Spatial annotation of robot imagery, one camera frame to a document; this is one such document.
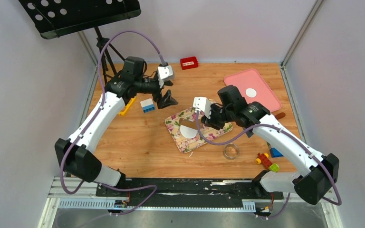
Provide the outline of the wooden rolling pin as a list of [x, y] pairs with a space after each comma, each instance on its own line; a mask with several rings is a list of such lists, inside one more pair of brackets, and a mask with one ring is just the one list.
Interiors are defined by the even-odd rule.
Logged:
[[190, 120], [185, 118], [180, 118], [179, 125], [185, 126], [192, 129], [197, 129], [196, 120]]

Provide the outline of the white dough ball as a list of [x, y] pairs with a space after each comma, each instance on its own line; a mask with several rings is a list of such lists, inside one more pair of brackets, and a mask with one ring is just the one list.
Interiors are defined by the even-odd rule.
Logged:
[[197, 131], [197, 129], [193, 129], [193, 128], [188, 127], [188, 126], [181, 125], [180, 126], [180, 133], [184, 138], [192, 139], [197, 135], [198, 131]]

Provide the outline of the floral yellow tray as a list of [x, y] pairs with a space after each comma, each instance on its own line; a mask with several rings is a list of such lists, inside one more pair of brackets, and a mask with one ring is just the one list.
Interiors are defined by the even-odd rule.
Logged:
[[[184, 138], [181, 135], [179, 125], [180, 118], [195, 120], [195, 109], [193, 107], [190, 107], [165, 119], [166, 128], [168, 129], [172, 139], [176, 143], [177, 149], [182, 153], [188, 153], [205, 145], [207, 142], [202, 139], [198, 133], [192, 139]], [[220, 130], [215, 130], [211, 127], [203, 126], [202, 124], [200, 124], [200, 126], [202, 134], [209, 141], [217, 139], [225, 135], [226, 133], [231, 132], [233, 129], [233, 125], [231, 123], [226, 123], [225, 126]]]

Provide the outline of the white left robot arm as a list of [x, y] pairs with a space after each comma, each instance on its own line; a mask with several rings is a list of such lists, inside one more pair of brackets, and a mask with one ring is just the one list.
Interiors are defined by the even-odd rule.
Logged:
[[115, 196], [126, 192], [127, 184], [121, 180], [124, 174], [103, 165], [94, 151], [112, 120], [137, 94], [151, 94], [159, 109], [178, 103], [170, 90], [162, 94], [165, 86], [172, 86], [172, 67], [167, 63], [159, 65], [153, 77], [145, 76], [146, 69], [144, 59], [127, 57], [122, 70], [105, 85], [100, 100], [86, 120], [67, 139], [56, 141], [55, 152], [61, 171], [85, 182], [108, 185], [108, 190]]

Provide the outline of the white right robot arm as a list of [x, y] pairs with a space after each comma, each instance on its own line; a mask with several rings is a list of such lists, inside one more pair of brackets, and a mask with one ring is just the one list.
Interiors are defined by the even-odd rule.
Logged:
[[275, 147], [295, 168], [295, 172], [263, 171], [252, 185], [253, 194], [265, 198], [271, 192], [295, 193], [305, 202], [315, 205], [324, 199], [342, 205], [336, 186], [339, 159], [334, 154], [324, 155], [301, 141], [269, 109], [259, 102], [248, 103], [236, 86], [228, 85], [218, 91], [221, 104], [206, 97], [195, 97], [193, 107], [196, 125], [220, 130], [226, 123], [235, 122], [244, 130], [224, 142], [229, 144], [252, 132]]

